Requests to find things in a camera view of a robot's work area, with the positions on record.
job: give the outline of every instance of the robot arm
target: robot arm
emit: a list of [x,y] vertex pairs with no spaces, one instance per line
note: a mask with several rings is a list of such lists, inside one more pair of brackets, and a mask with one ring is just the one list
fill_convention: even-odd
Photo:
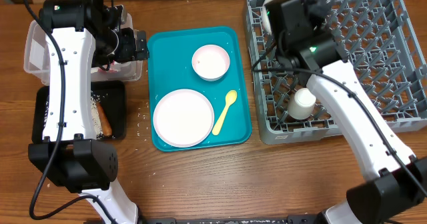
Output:
[[276,60],[282,67],[276,70],[302,70],[296,73],[300,85],[321,101],[340,127],[367,181],[348,190],[343,203],[320,213],[316,223],[378,224],[418,205],[425,196],[389,153],[356,100],[346,90],[314,73],[331,77],[357,95],[397,157],[424,187],[427,159],[417,160],[389,128],[364,92],[352,64],[347,61],[347,53],[328,30],[322,29],[332,3],[333,0],[266,0],[262,24],[266,31],[271,31],[278,46]]
[[[58,154],[47,178],[71,193],[97,197],[116,223],[141,222],[138,207],[117,180],[113,145],[96,140],[91,118],[91,68],[112,61],[147,59],[145,32],[121,28],[127,21],[123,6],[106,7],[103,0],[47,0],[40,20],[61,48],[65,69],[64,128]],[[50,58],[49,114],[43,143],[30,144],[30,161],[44,171],[59,130],[61,70],[56,50],[46,36]],[[105,223],[111,223],[98,203],[88,199]]]
[[[414,153],[394,134],[372,104],[354,73],[353,65],[349,62],[337,61],[323,67],[322,70],[323,74],[345,84],[346,87],[357,93],[393,149],[396,150],[399,158],[405,165],[409,164],[409,157],[414,156]],[[390,172],[400,168],[396,160],[389,154],[365,112],[354,99],[348,97],[347,92],[329,80],[316,75],[309,78],[307,88],[320,100],[340,127],[356,156],[365,180],[371,181],[379,178],[380,171],[384,168]]]

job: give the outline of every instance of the teal tray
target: teal tray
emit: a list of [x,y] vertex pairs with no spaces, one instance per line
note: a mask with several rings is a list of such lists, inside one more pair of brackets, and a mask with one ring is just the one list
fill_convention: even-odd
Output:
[[[218,81],[205,81],[191,66],[194,52],[204,45],[219,45],[230,56],[230,68]],[[230,107],[222,130],[198,145],[177,148],[160,139],[151,119],[151,136],[154,145],[162,151],[182,151],[206,147],[240,144],[249,139],[252,124],[246,93],[245,79],[236,32],[229,27],[209,27],[183,31],[157,33],[148,41],[148,83],[150,113],[153,117],[155,106],[162,97],[178,89],[193,89],[205,95],[215,113],[215,123],[226,104],[226,94],[234,89],[237,101]]]

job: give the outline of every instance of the plastic container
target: plastic container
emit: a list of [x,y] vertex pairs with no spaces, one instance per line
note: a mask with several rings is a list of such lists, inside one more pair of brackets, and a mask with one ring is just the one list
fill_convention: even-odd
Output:
[[[247,0],[244,12],[252,63],[273,41],[261,24],[263,3]],[[325,25],[348,52],[365,92],[392,130],[425,127],[427,65],[403,0],[336,0]],[[274,52],[258,68],[273,67]],[[289,98],[299,88],[291,74],[254,73],[256,113],[264,143],[317,141],[342,134],[320,103],[307,121],[287,122]]]
[[[122,28],[133,28],[132,17],[127,14],[127,22]],[[32,21],[27,35],[24,54],[24,70],[40,78],[42,84],[49,85],[50,59],[45,40],[45,32]],[[137,81],[142,74],[142,61],[130,61],[111,65],[109,72],[102,71],[98,67],[91,69],[91,81]]]

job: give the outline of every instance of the wooden table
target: wooden table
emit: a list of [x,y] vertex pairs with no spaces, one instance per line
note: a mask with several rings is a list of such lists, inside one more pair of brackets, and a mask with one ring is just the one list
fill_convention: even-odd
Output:
[[[405,1],[427,54],[427,0]],[[244,37],[244,0],[124,4],[132,14],[134,27],[146,30],[149,36],[160,31],[218,25],[234,29],[240,42],[254,128],[249,141],[241,145],[162,153],[151,142],[144,66],[139,81],[126,83],[127,136],[112,143],[119,155],[120,183],[146,217],[285,217],[318,213],[341,202],[349,188],[364,182],[343,137],[294,145],[265,145],[260,141]],[[0,223],[36,223],[29,218],[28,207],[41,174],[28,160],[27,145],[31,142],[35,95],[42,84],[23,70],[31,17],[22,5],[1,6],[0,13]],[[427,129],[398,136],[417,156],[427,155]],[[52,211],[75,196],[46,180],[37,214]],[[425,223],[426,207],[421,204],[395,220]],[[82,201],[38,223],[81,223],[98,218]]]

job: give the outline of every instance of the gray dish rack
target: gray dish rack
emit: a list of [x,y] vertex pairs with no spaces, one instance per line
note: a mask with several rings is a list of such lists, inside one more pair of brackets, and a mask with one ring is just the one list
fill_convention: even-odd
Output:
[[[264,0],[246,0],[246,43],[251,62],[272,44],[262,28]],[[427,65],[403,0],[336,0],[325,21],[365,92],[393,131],[427,126]],[[274,67],[274,51],[258,68]],[[254,95],[261,140],[266,144],[317,141],[341,135],[320,103],[307,121],[289,121],[290,95],[300,86],[289,73],[254,73]]]

